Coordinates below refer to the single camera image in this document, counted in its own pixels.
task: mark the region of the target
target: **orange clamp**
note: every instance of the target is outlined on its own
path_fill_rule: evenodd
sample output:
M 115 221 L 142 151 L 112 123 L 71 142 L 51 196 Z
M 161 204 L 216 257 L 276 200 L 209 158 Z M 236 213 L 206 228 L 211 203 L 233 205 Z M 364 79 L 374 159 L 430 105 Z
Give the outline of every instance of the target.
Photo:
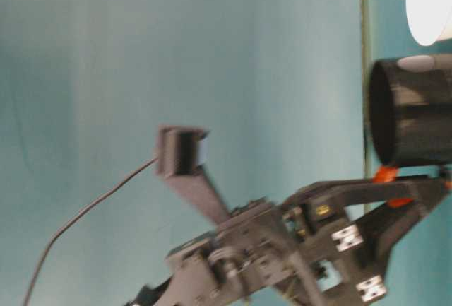
M 398 168 L 381 166 L 374 176 L 375 183 L 392 182 L 396 179 L 398 174 Z M 412 199 L 393 199 L 388 201 L 388 206 L 392 208 L 400 208 L 404 205 L 408 205 L 412 202 Z

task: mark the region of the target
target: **robotic arm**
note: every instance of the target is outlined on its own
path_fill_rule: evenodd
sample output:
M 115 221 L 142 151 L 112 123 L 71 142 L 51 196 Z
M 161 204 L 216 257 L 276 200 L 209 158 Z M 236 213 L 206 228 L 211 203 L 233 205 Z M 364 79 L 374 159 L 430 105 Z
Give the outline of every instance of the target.
M 202 129 L 164 126 L 157 174 L 216 229 L 173 249 L 172 277 L 143 287 L 129 306 L 223 306 L 266 287 L 298 306 L 363 306 L 383 298 L 393 246 L 448 196 L 452 162 L 452 57 L 376 63 L 369 87 L 374 146 L 391 167 L 437 165 L 436 177 L 317 182 L 281 205 L 228 210 L 203 166 Z M 404 199 L 396 206 L 386 203 Z M 358 220 L 345 207 L 383 202 Z M 341 282 L 321 290 L 323 263 Z
M 228 213 L 199 165 L 206 133 L 163 127 L 159 133 L 157 173 L 209 217 L 216 229 L 173 249 L 167 262 L 173 276 L 161 286 L 145 286 L 135 306 L 221 306 L 273 287 L 293 305 L 368 305 L 386 294 L 384 276 L 393 245 L 448 195 L 447 173 L 438 177 L 401 177 L 317 182 L 281 205 L 251 201 Z M 351 221 L 346 206 L 391 199 Z M 321 265 L 330 261 L 342 282 L 321 291 Z

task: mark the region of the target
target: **blue-green surface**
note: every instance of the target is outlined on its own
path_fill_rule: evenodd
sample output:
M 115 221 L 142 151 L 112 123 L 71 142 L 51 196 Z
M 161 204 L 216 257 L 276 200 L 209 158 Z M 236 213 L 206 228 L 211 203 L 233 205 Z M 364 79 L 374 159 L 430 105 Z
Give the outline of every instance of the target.
M 0 0 L 0 305 L 160 123 L 213 131 L 231 206 L 361 177 L 360 65 L 359 0 Z M 121 305 L 209 227 L 148 170 L 60 239 L 32 305 Z
M 366 0 L 366 5 L 368 66 L 381 58 L 452 51 L 450 42 L 421 47 L 413 40 L 405 16 L 405 0 Z M 372 170 L 376 166 L 372 155 Z M 451 221 L 452 202 L 448 199 L 395 247 L 387 281 L 389 296 L 380 305 L 452 303 Z

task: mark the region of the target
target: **white object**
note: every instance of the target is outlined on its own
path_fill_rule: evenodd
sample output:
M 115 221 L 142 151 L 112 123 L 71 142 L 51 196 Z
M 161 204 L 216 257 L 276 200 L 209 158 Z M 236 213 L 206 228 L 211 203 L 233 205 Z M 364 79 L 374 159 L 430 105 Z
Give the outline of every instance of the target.
M 422 46 L 452 38 L 452 0 L 406 0 L 408 25 Z
M 388 292 L 381 276 L 370 278 L 368 281 L 358 284 L 356 288 L 361 293 L 361 298 L 364 302 L 371 302 Z
M 331 235 L 339 252 L 344 252 L 349 248 L 362 244 L 364 240 L 356 225 L 351 225 L 339 232 Z

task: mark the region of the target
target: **screw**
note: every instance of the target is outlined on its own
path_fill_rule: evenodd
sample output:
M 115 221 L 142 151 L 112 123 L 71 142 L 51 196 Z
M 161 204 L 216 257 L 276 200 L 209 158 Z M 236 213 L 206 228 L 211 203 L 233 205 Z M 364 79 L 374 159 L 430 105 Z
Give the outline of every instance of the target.
M 195 306 L 201 306 L 204 301 L 204 297 L 202 295 L 199 295 L 195 299 Z
M 212 299 L 215 299 L 219 295 L 220 295 L 220 289 L 219 288 L 216 288 L 216 289 L 212 290 L 212 292 L 210 292 L 210 297 Z
M 324 216 L 325 214 L 328 214 L 331 212 L 331 207 L 328 205 L 321 205 L 317 207 L 316 213 L 318 216 Z

